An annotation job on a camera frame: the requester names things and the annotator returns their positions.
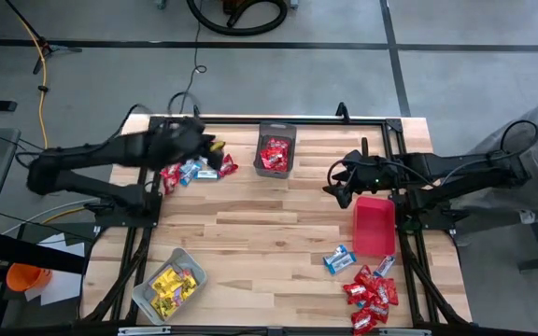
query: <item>wooden tabletop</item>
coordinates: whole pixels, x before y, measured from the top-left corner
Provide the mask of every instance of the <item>wooden tabletop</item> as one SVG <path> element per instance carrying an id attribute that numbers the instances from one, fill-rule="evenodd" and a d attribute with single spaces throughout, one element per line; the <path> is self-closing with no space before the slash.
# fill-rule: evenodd
<path id="1" fill-rule="evenodd" d="M 408 152 L 431 152 L 423 118 L 402 119 Z M 146 130 L 147 116 L 131 116 L 125 133 Z M 184 247 L 208 274 L 203 293 L 171 320 L 181 325 L 349 327 L 350 314 L 342 285 L 353 282 L 362 264 L 373 269 L 380 258 L 359 262 L 336 276 L 321 258 L 340 244 L 352 247 L 352 209 L 342 210 L 321 190 L 328 167 L 367 137 L 371 155 L 385 156 L 374 126 L 297 126 L 294 168 L 289 179 L 260 177 L 252 166 L 256 125 L 208 125 L 206 133 L 225 140 L 225 152 L 240 166 L 220 181 L 192 181 L 166 197 L 159 226 L 153 231 L 146 277 L 155 272 L 176 246 Z M 392 146 L 397 148 L 392 137 Z M 111 182 L 135 183 L 138 169 L 113 168 Z M 386 192 L 364 196 L 387 197 Z M 126 229 L 107 230 L 94 247 L 84 282 L 82 315 L 92 311 L 118 277 Z M 458 314 L 471 320 L 458 255 L 449 237 L 424 231 L 432 280 Z M 395 279 L 400 305 L 391 306 L 388 327 L 412 325 L 399 246 Z M 417 286 L 423 316 L 424 289 Z M 126 286 L 122 316 L 132 283 Z M 139 324 L 149 324 L 139 314 Z"/>

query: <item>concrete floor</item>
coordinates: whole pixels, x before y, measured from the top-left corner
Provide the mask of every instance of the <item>concrete floor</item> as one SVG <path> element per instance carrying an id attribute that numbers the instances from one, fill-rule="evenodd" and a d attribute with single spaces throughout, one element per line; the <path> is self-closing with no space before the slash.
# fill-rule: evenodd
<path id="1" fill-rule="evenodd" d="M 205 13 L 225 21 L 220 5 L 205 1 Z M 164 11 L 142 0 L 16 2 L 50 39 L 193 41 L 196 33 L 196 21 L 182 0 L 170 0 Z M 538 0 L 390 0 L 389 7 L 398 43 L 538 45 Z M 242 25 L 274 13 L 269 5 L 257 5 Z M 27 38 L 3 1 L 0 37 Z M 291 11 L 283 26 L 266 35 L 234 39 L 203 29 L 200 40 L 388 42 L 378 0 L 301 0 L 299 11 Z M 188 84 L 192 56 L 193 49 L 85 49 L 55 56 L 48 62 L 51 91 L 45 104 L 50 144 L 100 142 L 134 103 L 163 111 L 168 98 Z M 33 48 L 0 47 L 0 99 L 19 104 L 12 114 L 0 113 L 0 127 L 19 128 L 24 139 L 42 144 L 36 114 L 41 78 L 31 74 L 35 60 Z M 199 63 L 208 71 L 195 77 L 191 90 L 203 113 L 332 115 L 344 101 L 353 115 L 400 116 L 386 50 L 200 49 Z M 400 63 L 410 113 L 428 119 L 440 155 L 466 151 L 538 105 L 538 52 L 401 51 Z M 103 179 L 109 172 L 107 167 L 88 170 Z M 25 177 L 14 164 L 0 211 L 30 217 L 83 198 L 68 193 L 38 197 L 26 190 Z M 0 218 L 0 231 L 14 224 Z M 460 250 L 475 322 L 538 331 L 538 271 L 520 274 L 516 268 L 537 253 L 524 226 L 479 233 Z M 56 321 L 73 318 L 72 309 L 66 312 Z M 26 322 L 27 315 L 33 313 L 20 312 L 8 323 L 52 321 Z"/>

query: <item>white paper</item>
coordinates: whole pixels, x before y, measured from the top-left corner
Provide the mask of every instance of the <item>white paper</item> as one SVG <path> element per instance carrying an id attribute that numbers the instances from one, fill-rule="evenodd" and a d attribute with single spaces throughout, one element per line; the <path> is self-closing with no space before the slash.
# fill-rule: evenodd
<path id="1" fill-rule="evenodd" d="M 65 247 L 65 251 L 84 257 L 84 243 Z M 51 281 L 41 292 L 41 305 L 75 298 L 80 295 L 81 274 L 53 271 Z"/>
<path id="2" fill-rule="evenodd" d="M 63 233 L 52 235 L 51 237 L 41 241 L 39 243 L 39 245 L 44 246 L 44 247 L 54 248 L 54 249 L 61 250 L 61 251 L 65 251 L 65 249 L 66 249 L 65 236 L 64 236 Z M 26 297 L 27 301 L 30 301 L 30 300 L 36 298 L 37 296 L 41 295 L 41 293 L 43 292 L 44 289 L 45 289 L 44 287 L 30 288 L 30 289 L 24 291 L 24 296 Z"/>

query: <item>yellow cable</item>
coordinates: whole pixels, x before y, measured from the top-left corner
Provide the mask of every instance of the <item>yellow cable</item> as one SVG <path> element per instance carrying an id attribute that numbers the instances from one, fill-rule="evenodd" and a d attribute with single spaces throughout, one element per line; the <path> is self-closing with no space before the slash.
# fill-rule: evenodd
<path id="1" fill-rule="evenodd" d="M 30 31 L 30 28 L 24 23 L 24 21 L 18 17 L 18 20 L 20 20 L 20 23 L 24 26 L 24 29 L 26 29 L 26 32 L 30 35 L 30 38 L 33 39 L 33 42 L 35 43 L 36 51 L 38 51 L 38 57 L 41 60 L 41 63 L 43 64 L 43 87 L 47 87 L 47 63 L 45 62 L 45 56 L 43 56 L 43 51 L 41 51 L 41 48 L 38 46 L 38 42 L 36 42 L 36 37 L 33 35 L 33 32 Z M 38 119 L 41 123 L 41 132 L 43 133 L 43 142 L 45 143 L 45 149 L 49 147 L 49 141 L 47 140 L 47 132 L 45 132 L 45 123 L 43 122 L 43 103 L 45 103 L 45 92 L 41 91 L 41 99 L 38 103 Z"/>
<path id="2" fill-rule="evenodd" d="M 59 213 L 59 214 L 57 214 L 55 216 L 51 216 L 51 217 L 43 220 L 41 222 L 41 224 L 47 224 L 47 223 L 51 222 L 52 220 L 55 220 L 55 219 L 57 219 L 59 217 L 63 217 L 63 216 L 70 215 L 70 214 L 75 214 L 76 212 L 80 212 L 82 210 L 86 210 L 86 208 L 83 206 L 83 207 L 80 207 L 80 208 L 63 211 L 62 213 Z"/>

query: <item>orange bucket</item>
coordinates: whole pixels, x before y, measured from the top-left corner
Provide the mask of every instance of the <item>orange bucket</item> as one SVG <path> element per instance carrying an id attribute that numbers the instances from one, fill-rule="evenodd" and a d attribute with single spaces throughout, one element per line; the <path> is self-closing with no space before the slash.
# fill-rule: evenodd
<path id="1" fill-rule="evenodd" d="M 23 292 L 30 288 L 46 286 L 51 275 L 51 270 L 15 263 L 7 271 L 6 283 L 9 289 Z"/>

